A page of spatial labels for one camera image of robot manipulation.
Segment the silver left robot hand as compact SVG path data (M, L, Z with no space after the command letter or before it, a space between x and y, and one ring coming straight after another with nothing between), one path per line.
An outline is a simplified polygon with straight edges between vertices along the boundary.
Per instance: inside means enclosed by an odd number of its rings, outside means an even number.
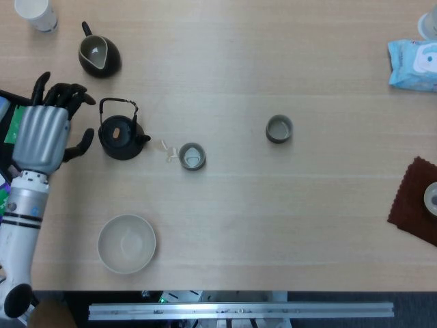
M83 156L94 139L94 129L88 128L77 145L67 147L73 116L82 104L96 101L77 83L57 83L45 92L50 76L45 72L37 79L20 121L12 152L12 163L20 172L50 176L62 163Z

